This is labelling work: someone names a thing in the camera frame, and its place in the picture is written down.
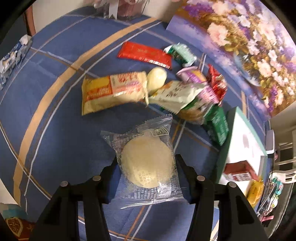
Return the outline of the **yellow clear pastry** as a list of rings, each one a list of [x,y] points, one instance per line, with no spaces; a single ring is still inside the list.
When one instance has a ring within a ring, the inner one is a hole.
[[[252,180],[251,186],[247,193],[247,200],[253,208],[260,201],[263,191],[264,191],[264,181],[262,179]]]

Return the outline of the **dark red milk biscuit packet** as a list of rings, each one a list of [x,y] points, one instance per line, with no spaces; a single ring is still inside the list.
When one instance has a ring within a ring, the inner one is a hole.
[[[257,174],[246,160],[236,163],[227,163],[223,175],[228,181],[258,180]]]

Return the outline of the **dark green snack packet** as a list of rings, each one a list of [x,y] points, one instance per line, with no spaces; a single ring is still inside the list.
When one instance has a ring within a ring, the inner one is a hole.
[[[226,141],[229,128],[222,107],[214,104],[204,116],[204,126],[211,139],[222,147]]]

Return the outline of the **clear round white pastry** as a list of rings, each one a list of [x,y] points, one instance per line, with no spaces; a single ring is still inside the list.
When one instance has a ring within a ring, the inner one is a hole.
[[[121,170],[115,200],[122,209],[184,199],[170,137],[172,122],[166,114],[126,133],[101,132]]]

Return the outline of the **green clear cookie packet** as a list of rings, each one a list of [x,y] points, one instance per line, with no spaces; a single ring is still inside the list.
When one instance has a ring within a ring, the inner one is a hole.
[[[204,116],[208,113],[212,106],[212,102],[207,102],[196,97],[187,106],[181,109],[177,113],[177,116],[189,123],[202,125],[204,123]]]

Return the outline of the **beige egg roll snack packet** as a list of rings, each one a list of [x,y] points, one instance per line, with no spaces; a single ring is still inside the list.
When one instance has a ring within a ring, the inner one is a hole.
[[[82,115],[130,102],[149,104],[146,72],[128,72],[87,79],[81,86]]]

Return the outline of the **pale green bean cake packet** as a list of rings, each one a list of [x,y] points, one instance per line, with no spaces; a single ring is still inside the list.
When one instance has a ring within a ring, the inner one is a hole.
[[[193,101],[202,89],[203,86],[199,84],[172,80],[150,96],[149,103],[159,105],[171,113],[177,114]]]

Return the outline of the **small white cone pastry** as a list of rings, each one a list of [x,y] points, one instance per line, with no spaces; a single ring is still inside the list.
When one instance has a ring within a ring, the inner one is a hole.
[[[153,68],[147,75],[147,90],[149,95],[153,95],[160,89],[167,79],[167,72],[162,67]]]

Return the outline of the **red wet wipe packet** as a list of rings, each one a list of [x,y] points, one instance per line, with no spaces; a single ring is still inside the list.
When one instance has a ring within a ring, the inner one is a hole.
[[[164,51],[134,42],[123,43],[118,58],[151,63],[166,69],[171,69],[171,56]]]

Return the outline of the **blue plaid tablecloth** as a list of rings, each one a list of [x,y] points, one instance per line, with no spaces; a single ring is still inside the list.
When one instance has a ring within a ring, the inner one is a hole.
[[[100,18],[81,8],[55,20],[33,37],[22,64],[1,90],[1,180],[28,219],[36,222],[62,181],[83,183],[111,164],[114,150],[101,131],[125,133],[146,120],[165,114],[157,105],[128,103],[81,116],[84,76],[103,77],[132,71],[149,72],[154,65],[118,59],[124,41],[163,49],[185,43],[166,30],[167,24],[142,16],[130,22]],[[103,42],[98,53],[70,69],[84,53]],[[49,92],[63,73],[69,80]],[[45,107],[35,129],[28,129],[38,107]],[[219,147],[207,132],[174,116],[170,131],[176,153],[207,178]],[[120,209],[104,205],[111,240],[185,240],[194,206],[185,201]]]

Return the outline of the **white rectangular device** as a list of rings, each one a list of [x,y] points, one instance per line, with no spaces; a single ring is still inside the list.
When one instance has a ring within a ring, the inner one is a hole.
[[[265,137],[265,150],[268,155],[271,155],[275,151],[275,135],[274,130],[269,130]]]

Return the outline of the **blue white tissue pack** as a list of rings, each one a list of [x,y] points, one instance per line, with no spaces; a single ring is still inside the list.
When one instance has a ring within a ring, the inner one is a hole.
[[[1,59],[1,90],[4,88],[15,66],[21,64],[32,45],[32,37],[23,35],[16,45]]]

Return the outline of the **flower painting canvas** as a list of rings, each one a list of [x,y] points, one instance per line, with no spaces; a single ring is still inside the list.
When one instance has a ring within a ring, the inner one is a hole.
[[[167,29],[207,54],[263,119],[295,101],[295,42],[260,1],[182,1]]]

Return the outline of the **light green small snack packet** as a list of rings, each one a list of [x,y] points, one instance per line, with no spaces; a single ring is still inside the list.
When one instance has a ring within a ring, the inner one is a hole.
[[[190,48],[182,43],[172,44],[166,47],[164,52],[170,55],[183,67],[190,67],[197,60],[197,56],[190,50]]]

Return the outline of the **pink wrapped flower bouquet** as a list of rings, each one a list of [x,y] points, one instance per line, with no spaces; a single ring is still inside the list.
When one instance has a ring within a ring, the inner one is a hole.
[[[147,0],[102,0],[93,1],[92,5],[104,18],[129,21],[140,17],[148,3]]]

